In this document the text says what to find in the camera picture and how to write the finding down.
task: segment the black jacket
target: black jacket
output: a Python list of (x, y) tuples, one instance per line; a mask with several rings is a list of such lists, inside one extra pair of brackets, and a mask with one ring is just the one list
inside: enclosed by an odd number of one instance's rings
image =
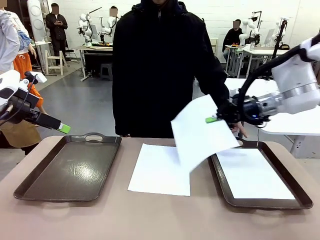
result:
[(177, 0), (161, 9), (142, 0), (119, 20), (112, 74), (118, 135), (172, 138), (171, 120), (192, 100), (194, 77), (217, 105), (229, 97), (205, 23)]
[[(57, 20), (62, 22), (62, 26), (55, 25), (55, 22)], [(67, 24), (67, 21), (64, 16), (62, 16), (61, 14), (58, 14), (57, 19), (56, 19), (56, 16), (54, 14), (49, 13), (45, 17), (45, 23), (46, 23), (46, 27), (50, 30), (50, 37), (53, 40), (67, 39), (65, 29), (68, 28), (68, 24)]]
[(224, 38), (222, 52), (226, 49), (226, 45), (232, 45), (232, 44), (239, 45), (240, 44), (240, 39), (239, 39), (240, 34), (242, 34), (241, 28), (239, 28), (238, 31), (235, 31), (233, 28), (230, 29)]

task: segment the person's hand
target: person's hand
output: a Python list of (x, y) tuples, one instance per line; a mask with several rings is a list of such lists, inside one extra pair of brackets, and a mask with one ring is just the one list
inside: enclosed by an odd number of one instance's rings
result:
[(31, 54), (34, 56), (34, 58), (37, 58), (37, 53), (36, 50), (34, 49), (34, 47), (31, 45), (31, 43), (28, 46), (29, 51), (31, 52)]
[(233, 133), (240, 131), (246, 139), (248, 138), (247, 132), (246, 132), (244, 126), (242, 126), (241, 122), (235, 123), (233, 125), (233, 128), (231, 129), (231, 131)]

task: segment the white robot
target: white robot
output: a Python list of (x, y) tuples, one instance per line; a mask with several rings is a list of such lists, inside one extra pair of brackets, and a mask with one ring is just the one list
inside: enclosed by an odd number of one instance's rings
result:
[(254, 21), (251, 18), (242, 20), (242, 32), (243, 32), (243, 34), (239, 35), (240, 46), (245, 46), (246, 45), (246, 39), (249, 37), (248, 26), (249, 26), (249, 28), (253, 29), (253, 36), (254, 37), (257, 36), (257, 35), (260, 35), (259, 29), (256, 27), (256, 25), (254, 24)]
[(92, 46), (92, 42), (91, 42), (92, 30), (89, 27), (91, 22), (92, 22), (92, 19), (89, 13), (87, 14), (82, 13), (80, 15), (78, 29), (79, 29), (79, 34), (84, 36), (86, 47)]
[(103, 25), (103, 17), (100, 17), (101, 22), (101, 32), (99, 33), (101, 42), (105, 42), (105, 35), (112, 36), (112, 33), (114, 31), (114, 28), (117, 24), (118, 17), (110, 16), (107, 22), (107, 26)]
[[(270, 43), (271, 47), (274, 47), (276, 44), (277, 37), (279, 36), (279, 33), (280, 33), (280, 26), (281, 26), (281, 23), (283, 22), (283, 20), (289, 21), (289, 18), (288, 17), (281, 17), (281, 20), (277, 21), (275, 23), (276, 27), (275, 27), (275, 29), (273, 31), (273, 35), (271, 37), (271, 43)], [(283, 38), (285, 35), (286, 35), (286, 29), (283, 29), (281, 38)]]

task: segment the workbench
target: workbench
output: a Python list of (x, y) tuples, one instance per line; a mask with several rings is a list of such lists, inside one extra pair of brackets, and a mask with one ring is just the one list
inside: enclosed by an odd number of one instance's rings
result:
[(77, 51), (79, 50), (80, 53), (80, 59), (81, 59), (81, 67), (83, 72), (83, 78), (81, 78), (81, 82), (86, 80), (89, 75), (86, 73), (86, 61), (85, 61), (85, 55), (87, 56), (112, 56), (113, 55), (113, 47), (95, 47), (90, 48), (86, 46), (77, 46), (72, 48), (73, 50)]
[[(249, 50), (243, 46), (232, 46), (225, 45), (226, 48), (229, 48), (228, 59), (226, 62), (225, 71), (226, 73), (233, 78), (248, 78), (250, 69), (252, 66), (252, 61), (256, 61), (256, 66), (254, 69), (259, 67), (260, 62), (268, 62), (272, 59), (274, 53), (273, 47), (258, 47), (256, 46), (254, 50)], [(276, 56), (283, 55), (288, 50), (278, 50)], [(244, 57), (249, 57), (248, 67), (246, 75), (240, 75), (241, 69), (244, 67)]]
[(100, 198), (88, 203), (17, 200), (13, 192), (57, 144), (44, 139), (0, 182), (3, 240), (318, 240), (320, 186), (280, 144), (267, 142), (312, 199), (309, 210), (234, 208), (222, 195), (212, 162), (190, 174), (191, 196), (127, 191), (142, 144), (173, 139), (123, 138)]

